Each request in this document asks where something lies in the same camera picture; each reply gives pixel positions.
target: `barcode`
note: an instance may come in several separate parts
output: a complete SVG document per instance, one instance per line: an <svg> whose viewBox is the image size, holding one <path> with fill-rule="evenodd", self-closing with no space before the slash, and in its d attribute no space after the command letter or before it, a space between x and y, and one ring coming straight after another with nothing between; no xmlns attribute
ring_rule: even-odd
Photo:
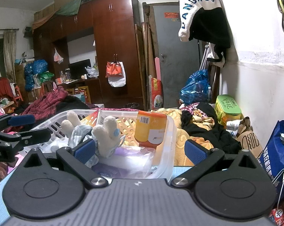
<svg viewBox="0 0 284 226"><path fill-rule="evenodd" d="M149 123L149 117L141 116L140 117L140 122L148 124Z"/></svg>
<svg viewBox="0 0 284 226"><path fill-rule="evenodd" d="M103 125L103 122L104 122L104 118L102 116L100 116L100 125Z"/></svg>

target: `green and yellow container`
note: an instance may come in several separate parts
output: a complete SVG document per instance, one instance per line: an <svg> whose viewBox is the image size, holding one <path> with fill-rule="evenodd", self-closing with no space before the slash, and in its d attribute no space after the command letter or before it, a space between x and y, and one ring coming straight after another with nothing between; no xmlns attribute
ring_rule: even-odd
<svg viewBox="0 0 284 226"><path fill-rule="evenodd" d="M230 95L219 95L217 97L215 113L218 122L223 126L227 125L227 121L240 120L242 117L241 109Z"/></svg>

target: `black and white jacket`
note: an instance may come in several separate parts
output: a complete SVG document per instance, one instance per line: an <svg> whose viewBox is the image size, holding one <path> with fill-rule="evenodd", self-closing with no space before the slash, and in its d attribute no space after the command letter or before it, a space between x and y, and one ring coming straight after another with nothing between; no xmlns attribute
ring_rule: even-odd
<svg viewBox="0 0 284 226"><path fill-rule="evenodd" d="M193 38L215 44L214 51L221 54L230 48L227 19L219 0L180 0L181 41Z"/></svg>

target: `gray door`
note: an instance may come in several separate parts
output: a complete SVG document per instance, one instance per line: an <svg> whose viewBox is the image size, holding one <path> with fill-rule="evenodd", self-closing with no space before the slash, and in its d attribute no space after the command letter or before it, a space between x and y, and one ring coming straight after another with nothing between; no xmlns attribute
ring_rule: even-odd
<svg viewBox="0 0 284 226"><path fill-rule="evenodd" d="M154 6L153 9L159 45L164 107L177 107L180 90L185 86L189 76L200 68L198 43L195 39L181 42L178 36L181 20L171 18L175 13L180 12L179 6L161 5Z"/></svg>

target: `water bottle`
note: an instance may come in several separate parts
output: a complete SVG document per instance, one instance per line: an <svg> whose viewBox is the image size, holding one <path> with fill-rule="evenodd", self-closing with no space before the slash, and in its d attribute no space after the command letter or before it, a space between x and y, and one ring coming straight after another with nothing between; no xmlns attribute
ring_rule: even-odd
<svg viewBox="0 0 284 226"><path fill-rule="evenodd" d="M207 94L207 103L210 104L212 99L212 91L211 87L208 87L208 94Z"/></svg>

